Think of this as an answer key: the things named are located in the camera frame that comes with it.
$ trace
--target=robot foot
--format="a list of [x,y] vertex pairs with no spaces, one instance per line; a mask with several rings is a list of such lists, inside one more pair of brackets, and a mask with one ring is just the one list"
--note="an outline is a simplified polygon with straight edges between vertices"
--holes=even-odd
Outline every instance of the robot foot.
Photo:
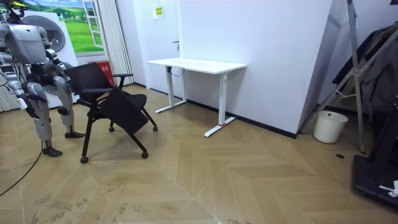
[[58,157],[62,155],[62,152],[54,149],[53,147],[50,147],[48,149],[43,149],[43,154],[48,155],[50,157]]
[[72,131],[70,133],[65,133],[65,138],[82,138],[84,136],[86,136],[86,135],[83,133],[78,133],[76,131]]

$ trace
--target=humanoid robot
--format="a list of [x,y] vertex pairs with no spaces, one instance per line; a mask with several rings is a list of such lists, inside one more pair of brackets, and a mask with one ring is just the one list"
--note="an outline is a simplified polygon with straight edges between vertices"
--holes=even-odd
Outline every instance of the humanoid robot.
[[[70,79],[64,74],[66,66],[58,59],[57,54],[50,48],[47,32],[43,27],[31,26],[23,23],[24,10],[29,7],[23,1],[1,0],[8,11],[7,21],[0,22],[0,69],[7,80],[7,86],[17,97],[22,110],[26,110],[33,118],[36,132],[42,141],[43,154],[50,157],[62,155],[52,147],[51,119],[47,97],[43,86],[55,85],[58,97],[62,102],[58,108],[63,124],[67,127],[66,138],[81,138],[82,133],[73,130],[74,115],[72,110],[72,95]],[[13,57],[19,63],[30,64],[30,74],[26,82],[22,83],[12,68]],[[52,76],[45,72],[44,62],[48,58],[59,71],[59,75]]]

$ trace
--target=curtain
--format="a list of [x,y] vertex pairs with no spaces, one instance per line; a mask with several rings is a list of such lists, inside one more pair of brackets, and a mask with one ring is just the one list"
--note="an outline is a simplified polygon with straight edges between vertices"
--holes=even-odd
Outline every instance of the curtain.
[[[0,84],[6,82],[6,79],[0,76]],[[10,95],[7,88],[0,86],[0,112],[18,109],[17,98],[15,95]]]
[[[114,74],[132,73],[115,1],[97,0],[97,4],[101,38],[104,42],[105,55],[111,62],[112,72]],[[119,82],[120,78],[115,78],[117,85]],[[125,85],[132,83],[134,83],[132,77],[127,77],[124,81]]]

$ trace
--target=landscape poster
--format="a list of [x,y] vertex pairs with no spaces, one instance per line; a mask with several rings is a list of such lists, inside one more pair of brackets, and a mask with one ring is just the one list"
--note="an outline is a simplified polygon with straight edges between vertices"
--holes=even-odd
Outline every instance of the landscape poster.
[[[91,36],[88,20],[81,0],[35,0],[42,6],[42,12],[55,12],[62,14],[65,25],[67,26],[70,40],[75,53],[103,51],[100,47],[95,47]],[[90,2],[86,3],[88,13],[93,13]],[[98,30],[96,21],[91,19],[94,30]],[[98,34],[95,35],[96,42],[101,43]]]

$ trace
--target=standing desk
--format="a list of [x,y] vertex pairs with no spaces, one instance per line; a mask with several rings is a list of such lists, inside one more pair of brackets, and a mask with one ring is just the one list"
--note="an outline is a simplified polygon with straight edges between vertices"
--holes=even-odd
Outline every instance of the standing desk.
[[171,73],[171,67],[179,67],[188,71],[193,72],[202,72],[209,73],[213,75],[220,76],[220,102],[219,102],[219,111],[218,111],[218,125],[214,128],[210,129],[205,133],[206,137],[210,137],[213,133],[224,127],[226,124],[233,121],[235,118],[230,117],[225,120],[225,103],[226,103],[226,83],[227,83],[227,74],[233,70],[246,67],[245,64],[241,63],[228,63],[228,62],[214,62],[208,60],[196,60],[189,58],[169,58],[162,60],[151,60],[147,61],[147,63],[152,63],[156,65],[164,65],[166,67],[166,75],[167,75],[167,89],[169,91],[169,105],[165,108],[159,109],[156,113],[160,113],[162,111],[168,110],[175,106],[181,105],[187,102],[187,97],[185,94],[185,79],[182,75],[183,81],[183,97],[182,101],[178,103],[173,102],[174,92],[173,92],[173,79]]

